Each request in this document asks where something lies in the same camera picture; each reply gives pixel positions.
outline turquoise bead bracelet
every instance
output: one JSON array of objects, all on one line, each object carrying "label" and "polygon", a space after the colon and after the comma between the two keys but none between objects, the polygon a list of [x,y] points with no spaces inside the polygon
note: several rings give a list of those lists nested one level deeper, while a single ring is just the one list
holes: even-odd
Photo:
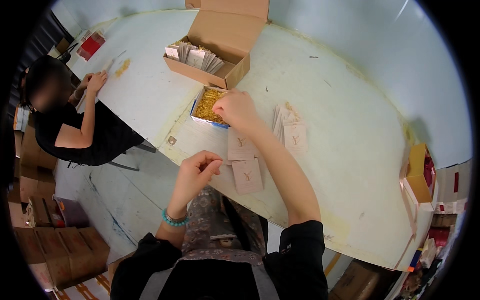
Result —
[{"label": "turquoise bead bracelet", "polygon": [[182,218],[182,219],[174,219],[170,217],[169,215],[167,215],[166,209],[162,211],[162,217],[167,224],[169,224],[170,226],[176,226],[176,227],[186,225],[189,221],[187,216],[185,216],[185,218]]}]

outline hand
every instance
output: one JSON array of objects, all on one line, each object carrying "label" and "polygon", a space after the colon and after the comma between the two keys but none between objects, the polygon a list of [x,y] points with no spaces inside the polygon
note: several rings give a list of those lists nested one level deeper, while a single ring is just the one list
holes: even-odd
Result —
[{"label": "hand", "polygon": [[256,130],[262,120],[255,110],[255,104],[247,92],[233,88],[212,107],[212,111],[239,132],[249,135]]},{"label": "hand", "polygon": [[88,81],[87,91],[94,92],[96,94],[99,91],[99,89],[103,87],[103,85],[105,84],[105,81],[107,81],[106,71],[97,72],[93,74],[90,80]]},{"label": "hand", "polygon": [[90,81],[90,79],[92,78],[93,76],[93,73],[89,73],[87,75],[85,75],[85,77],[83,78],[83,80],[80,82],[80,84],[78,85],[78,88],[79,89],[86,89],[87,86],[88,86],[88,82]]},{"label": "hand", "polygon": [[172,218],[185,216],[187,203],[207,185],[214,174],[220,175],[218,168],[221,165],[220,156],[205,150],[184,159],[168,205],[168,215]]}]

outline stack of cards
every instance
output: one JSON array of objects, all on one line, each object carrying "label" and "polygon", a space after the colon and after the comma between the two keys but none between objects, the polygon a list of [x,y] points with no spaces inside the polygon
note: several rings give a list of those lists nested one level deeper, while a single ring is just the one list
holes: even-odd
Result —
[{"label": "stack of cards", "polygon": [[165,47],[167,57],[210,74],[215,74],[225,63],[210,50],[191,43],[175,42]]},{"label": "stack of cards", "polygon": [[308,151],[305,122],[288,102],[276,106],[272,131],[290,153],[301,155]]},{"label": "stack of cards", "polygon": [[235,186],[239,195],[263,190],[259,152],[255,145],[232,127],[228,128],[228,160],[233,168]]}]

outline pink card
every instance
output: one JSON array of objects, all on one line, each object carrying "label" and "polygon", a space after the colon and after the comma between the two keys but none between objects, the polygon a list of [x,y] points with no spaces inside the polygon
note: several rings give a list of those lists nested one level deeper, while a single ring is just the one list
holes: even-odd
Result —
[{"label": "pink card", "polygon": [[305,125],[287,125],[283,127],[285,148],[292,154],[308,151],[307,129]]},{"label": "pink card", "polygon": [[232,127],[228,128],[228,160],[253,160],[255,146]]},{"label": "pink card", "polygon": [[260,192],[264,189],[258,158],[232,161],[232,168],[238,195]]}]

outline dark hair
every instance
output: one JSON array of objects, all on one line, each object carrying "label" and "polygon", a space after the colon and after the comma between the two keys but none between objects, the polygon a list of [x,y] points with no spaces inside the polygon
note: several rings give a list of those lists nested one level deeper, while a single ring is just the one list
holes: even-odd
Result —
[{"label": "dark hair", "polygon": [[60,60],[49,55],[44,55],[34,61],[25,76],[25,84],[23,87],[21,86],[22,74],[20,77],[20,105],[22,107],[28,106],[33,110],[31,96],[41,89],[45,85],[45,82],[52,77],[58,80],[59,84],[70,85],[71,83],[68,69]]}]

